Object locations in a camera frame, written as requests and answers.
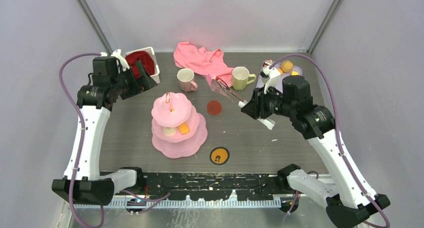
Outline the white round cake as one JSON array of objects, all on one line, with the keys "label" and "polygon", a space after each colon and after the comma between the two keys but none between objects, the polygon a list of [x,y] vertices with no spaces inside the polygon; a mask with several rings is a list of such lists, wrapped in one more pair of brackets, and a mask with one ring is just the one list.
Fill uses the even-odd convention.
[{"label": "white round cake", "polygon": [[162,127],[162,133],[167,137],[174,136],[177,133],[177,128],[176,127],[163,126]]}]

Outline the orange wafer bar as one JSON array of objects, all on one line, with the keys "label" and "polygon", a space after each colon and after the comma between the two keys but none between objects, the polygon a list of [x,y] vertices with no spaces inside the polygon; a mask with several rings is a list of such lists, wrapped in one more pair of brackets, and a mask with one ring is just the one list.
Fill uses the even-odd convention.
[{"label": "orange wafer bar", "polygon": [[182,135],[188,134],[190,132],[190,128],[189,128],[189,126],[187,125],[186,122],[181,123],[178,126],[178,129],[179,129],[179,131]]}]

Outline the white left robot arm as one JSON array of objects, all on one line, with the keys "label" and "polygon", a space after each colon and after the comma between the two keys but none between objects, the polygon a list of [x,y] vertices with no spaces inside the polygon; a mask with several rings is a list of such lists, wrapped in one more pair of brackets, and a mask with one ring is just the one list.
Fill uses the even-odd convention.
[{"label": "white left robot arm", "polygon": [[146,179],[140,167],[127,166],[101,175],[100,153],[107,122],[118,99],[126,100],[157,86],[141,61],[125,68],[114,56],[98,56],[92,61],[89,83],[72,100],[78,116],[75,141],[67,168],[51,189],[74,205],[108,205],[113,196],[128,189],[141,194]]}]

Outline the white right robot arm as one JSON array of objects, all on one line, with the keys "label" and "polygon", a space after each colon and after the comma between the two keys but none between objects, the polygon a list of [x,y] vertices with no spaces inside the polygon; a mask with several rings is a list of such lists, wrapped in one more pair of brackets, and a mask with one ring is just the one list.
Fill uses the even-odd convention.
[{"label": "white right robot arm", "polygon": [[347,152],[335,119],[328,108],[314,104],[310,84],[301,75],[287,76],[282,90],[255,88],[252,98],[241,111],[255,120],[271,115],[289,118],[296,131],[318,153],[329,171],[334,186],[310,176],[298,165],[290,164],[278,171],[277,186],[283,193],[299,191],[322,206],[338,228],[352,228],[366,223],[370,216],[387,208],[391,202],[377,193]]}]

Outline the pink cherry cake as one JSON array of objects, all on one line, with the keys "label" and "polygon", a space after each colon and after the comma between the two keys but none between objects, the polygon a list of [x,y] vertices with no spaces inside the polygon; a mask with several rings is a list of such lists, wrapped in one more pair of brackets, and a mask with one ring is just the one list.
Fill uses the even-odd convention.
[{"label": "pink cherry cake", "polygon": [[215,80],[219,83],[219,85],[221,86],[221,87],[223,87],[224,89],[229,89],[230,87],[228,86],[228,84],[222,79],[222,78],[220,78],[219,76],[216,76],[215,77]]}]

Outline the pink three-tier dessert stand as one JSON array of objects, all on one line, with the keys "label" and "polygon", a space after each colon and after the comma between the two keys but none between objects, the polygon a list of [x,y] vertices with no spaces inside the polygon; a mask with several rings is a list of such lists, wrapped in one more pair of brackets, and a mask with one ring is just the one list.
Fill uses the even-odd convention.
[{"label": "pink three-tier dessert stand", "polygon": [[183,93],[157,98],[151,115],[152,144],[167,158],[190,157],[207,140],[206,119]]}]

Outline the metal serving tongs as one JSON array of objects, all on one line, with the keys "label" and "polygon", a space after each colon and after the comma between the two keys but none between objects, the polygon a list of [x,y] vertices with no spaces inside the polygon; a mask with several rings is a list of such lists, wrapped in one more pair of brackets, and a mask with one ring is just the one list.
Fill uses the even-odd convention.
[{"label": "metal serving tongs", "polygon": [[[243,108],[248,103],[248,101],[244,99],[240,94],[238,94],[232,87],[229,86],[229,89],[221,87],[220,84],[215,80],[215,78],[211,79],[209,86],[213,92],[217,92],[227,97],[232,102],[236,103],[240,108]],[[257,118],[256,120],[266,126],[269,130],[272,130],[276,124],[270,118]]]}]

